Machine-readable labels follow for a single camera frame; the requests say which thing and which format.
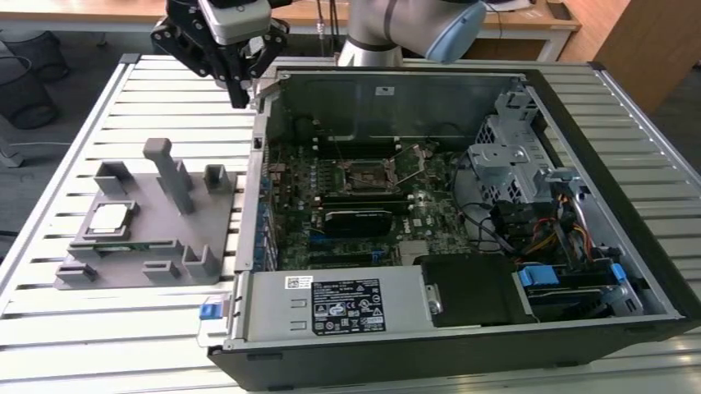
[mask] aluminum table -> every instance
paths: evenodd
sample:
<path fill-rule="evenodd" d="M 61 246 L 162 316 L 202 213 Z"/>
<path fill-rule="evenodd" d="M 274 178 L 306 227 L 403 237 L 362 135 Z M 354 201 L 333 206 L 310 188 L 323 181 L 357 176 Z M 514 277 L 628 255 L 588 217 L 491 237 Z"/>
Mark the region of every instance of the aluminum table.
<path fill-rule="evenodd" d="M 278 65 L 327 64 L 283 58 Z M 435 66 L 407 61 L 407 66 Z M 609 166 L 662 247 L 701 294 L 701 178 L 605 71 L 589 65 L 466 62 L 470 68 L 540 68 Z M 102 159 L 155 172 L 143 142 L 168 137 L 190 171 L 222 163 L 246 185 L 254 110 L 234 110 L 226 91 L 171 57 L 126 55 L 76 141 L 0 265 L 0 392 L 243 392 L 200 346 L 224 334 L 204 330 L 198 307 L 230 290 L 244 190 L 231 214 L 224 282 L 214 286 L 57 291 L 66 256 L 98 186 Z M 556 151 L 564 152 L 548 131 Z M 636 345 L 573 368 L 433 378 L 303 392 L 698 392 L 701 330 Z"/>

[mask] floor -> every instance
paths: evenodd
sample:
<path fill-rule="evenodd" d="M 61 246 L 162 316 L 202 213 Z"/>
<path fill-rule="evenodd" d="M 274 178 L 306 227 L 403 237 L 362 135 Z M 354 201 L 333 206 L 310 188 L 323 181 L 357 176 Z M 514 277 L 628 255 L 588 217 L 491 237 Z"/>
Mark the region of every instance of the floor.
<path fill-rule="evenodd" d="M 115 64 L 123 53 L 151 53 L 144 34 L 108 34 L 107 46 L 99 47 L 98 34 L 59 34 L 61 51 L 71 74 L 47 86 L 61 116 L 33 131 L 16 130 L 0 118 L 0 133 L 11 143 L 71 142 L 100 95 Z M 318 41 L 306 39 L 287 55 L 315 55 Z M 701 124 L 701 71 L 692 71 L 653 116 L 653 121 L 678 147 L 692 165 L 701 170 L 701 139 L 696 133 Z M 0 231 L 19 231 L 64 156 L 67 146 L 29 145 L 17 147 L 25 158 L 21 168 L 0 166 Z M 0 236 L 0 257 L 7 254 L 12 239 Z"/>

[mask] blue tab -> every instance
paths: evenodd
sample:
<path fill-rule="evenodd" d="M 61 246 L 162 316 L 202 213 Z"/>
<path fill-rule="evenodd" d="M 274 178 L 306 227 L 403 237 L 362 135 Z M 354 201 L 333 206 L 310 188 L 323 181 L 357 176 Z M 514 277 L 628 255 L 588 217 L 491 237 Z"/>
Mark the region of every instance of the blue tab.
<path fill-rule="evenodd" d="M 621 266 L 621 264 L 618 263 L 613 263 L 612 271 L 613 271 L 613 275 L 616 276 L 616 280 L 618 281 L 618 283 L 624 283 L 625 279 L 628 278 L 628 276 L 625 275 L 624 266 Z"/>
<path fill-rule="evenodd" d="M 202 304 L 199 306 L 199 319 L 200 320 L 218 320 L 222 317 L 223 317 L 222 304 Z"/>
<path fill-rule="evenodd" d="M 556 269 L 550 265 L 529 265 L 518 272 L 521 284 L 527 286 L 557 285 Z"/>
<path fill-rule="evenodd" d="M 518 278 L 521 279 L 521 284 L 523 285 L 523 287 L 529 287 L 533 285 L 530 275 L 527 275 L 527 271 L 525 269 L 518 272 Z"/>
<path fill-rule="evenodd" d="M 373 250 L 373 252 L 371 252 L 371 254 L 373 254 L 373 263 L 378 263 L 381 261 L 383 253 L 385 253 L 383 250 Z"/>

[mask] wastebasket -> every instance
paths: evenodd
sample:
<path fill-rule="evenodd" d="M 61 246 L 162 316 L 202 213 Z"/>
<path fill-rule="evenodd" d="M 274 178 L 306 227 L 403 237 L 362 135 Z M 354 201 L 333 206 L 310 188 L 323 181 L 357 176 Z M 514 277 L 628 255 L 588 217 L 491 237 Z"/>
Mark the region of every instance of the wastebasket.
<path fill-rule="evenodd" d="M 17 129 L 35 129 L 57 116 L 56 104 L 25 57 L 0 57 L 0 115 Z"/>
<path fill-rule="evenodd" d="M 29 59 L 33 73 L 44 82 L 60 80 L 68 75 L 60 42 L 51 31 L 4 30 L 0 40 L 13 55 Z"/>

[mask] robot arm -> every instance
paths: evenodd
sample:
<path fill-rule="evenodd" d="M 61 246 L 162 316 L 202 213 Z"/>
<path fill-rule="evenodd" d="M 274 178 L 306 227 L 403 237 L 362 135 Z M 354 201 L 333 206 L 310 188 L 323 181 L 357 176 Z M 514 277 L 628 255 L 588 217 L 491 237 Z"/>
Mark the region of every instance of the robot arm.
<path fill-rule="evenodd" d="M 251 80 L 263 75 L 287 44 L 290 26 L 271 17 L 271 10 L 291 3 L 167 0 L 167 17 L 151 39 L 196 74 L 226 85 L 234 108 L 248 105 Z M 470 48 L 486 16 L 479 0 L 353 0 L 350 8 L 350 55 L 342 57 L 353 66 L 393 65 L 382 59 L 395 57 L 399 47 L 435 62 L 454 62 Z M 248 41 L 259 36 L 264 46 L 248 54 Z"/>
<path fill-rule="evenodd" d="M 226 85 L 234 108 L 244 108 L 251 79 L 266 72 L 287 44 L 290 26 L 271 9 L 292 0 L 167 0 L 166 19 L 151 32 L 155 45 L 199 76 Z M 263 48 L 248 54 L 248 41 Z"/>

